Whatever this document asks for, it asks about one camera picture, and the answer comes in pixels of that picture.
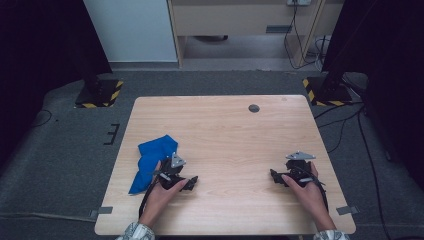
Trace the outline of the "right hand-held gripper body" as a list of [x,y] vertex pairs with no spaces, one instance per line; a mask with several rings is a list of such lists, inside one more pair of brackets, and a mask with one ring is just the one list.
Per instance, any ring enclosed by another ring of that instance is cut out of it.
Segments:
[[314,155],[301,151],[286,156],[287,176],[290,176],[299,186],[305,187],[308,182],[313,180],[311,170],[311,160]]

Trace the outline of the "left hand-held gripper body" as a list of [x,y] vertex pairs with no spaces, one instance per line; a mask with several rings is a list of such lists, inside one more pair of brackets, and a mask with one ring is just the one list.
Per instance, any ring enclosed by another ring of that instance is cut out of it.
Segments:
[[178,156],[176,152],[173,152],[171,156],[160,161],[159,169],[153,173],[155,176],[153,184],[159,183],[164,189],[169,190],[183,180],[180,172],[185,164],[186,161]]

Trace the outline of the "blue cloth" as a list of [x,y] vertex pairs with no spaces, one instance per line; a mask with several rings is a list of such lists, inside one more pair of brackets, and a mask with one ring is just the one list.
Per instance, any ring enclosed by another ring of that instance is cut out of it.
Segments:
[[178,143],[169,135],[141,143],[138,146],[141,157],[138,171],[134,177],[129,194],[146,191],[153,179],[153,172],[159,161],[171,156],[177,150]]

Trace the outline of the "person's left hand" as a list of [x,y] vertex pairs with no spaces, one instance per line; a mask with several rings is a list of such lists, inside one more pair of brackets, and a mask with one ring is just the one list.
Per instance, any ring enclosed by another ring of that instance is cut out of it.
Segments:
[[164,189],[162,185],[158,183],[156,179],[154,179],[151,183],[152,190],[147,198],[147,202],[144,207],[143,214],[140,217],[140,221],[144,224],[147,222],[153,224],[159,218],[171,200],[176,196],[176,194],[183,189],[187,182],[187,179],[183,179],[178,181],[170,189]]

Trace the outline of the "person's right hand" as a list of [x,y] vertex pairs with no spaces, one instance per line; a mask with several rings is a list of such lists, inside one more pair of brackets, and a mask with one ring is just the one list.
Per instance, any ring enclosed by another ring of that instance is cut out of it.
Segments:
[[323,216],[328,213],[322,193],[314,182],[309,182],[305,187],[301,187],[287,175],[283,175],[282,178],[308,213],[312,216]]

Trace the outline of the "grey tape strip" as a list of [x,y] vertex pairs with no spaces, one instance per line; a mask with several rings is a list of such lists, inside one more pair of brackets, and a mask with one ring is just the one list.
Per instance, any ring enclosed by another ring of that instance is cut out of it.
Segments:
[[113,211],[113,208],[111,206],[107,207],[99,207],[97,210],[91,210],[89,217],[91,219],[96,219],[101,214],[111,214]]
[[336,209],[339,215],[357,214],[360,212],[357,206],[343,206]]

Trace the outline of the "black striped stand base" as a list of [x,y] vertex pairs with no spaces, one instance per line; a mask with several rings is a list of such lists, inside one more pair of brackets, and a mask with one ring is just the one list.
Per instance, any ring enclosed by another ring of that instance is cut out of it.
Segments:
[[328,80],[326,76],[315,76],[303,79],[302,83],[313,106],[342,106],[352,103],[347,88],[339,81]]
[[114,105],[122,86],[123,82],[117,79],[98,80],[94,88],[84,85],[75,100],[75,107],[111,107]]

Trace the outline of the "dark curtain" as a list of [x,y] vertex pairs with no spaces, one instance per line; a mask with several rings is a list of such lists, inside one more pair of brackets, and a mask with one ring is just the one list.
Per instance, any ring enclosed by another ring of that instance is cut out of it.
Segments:
[[111,71],[84,0],[0,0],[0,168],[45,94],[82,78],[78,52],[94,73]]
[[345,0],[323,69],[367,76],[386,150],[424,191],[424,0]]

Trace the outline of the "white panel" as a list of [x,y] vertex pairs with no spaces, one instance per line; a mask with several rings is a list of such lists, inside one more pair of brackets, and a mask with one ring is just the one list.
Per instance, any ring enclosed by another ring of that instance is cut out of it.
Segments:
[[167,0],[83,0],[107,59],[176,62]]

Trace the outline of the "light wooden cabinet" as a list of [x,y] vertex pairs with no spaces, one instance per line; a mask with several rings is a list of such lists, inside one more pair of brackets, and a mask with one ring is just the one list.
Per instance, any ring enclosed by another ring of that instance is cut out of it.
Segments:
[[283,34],[291,60],[304,65],[313,40],[333,33],[345,0],[312,0],[303,7],[286,1],[167,0],[178,63],[190,36]]

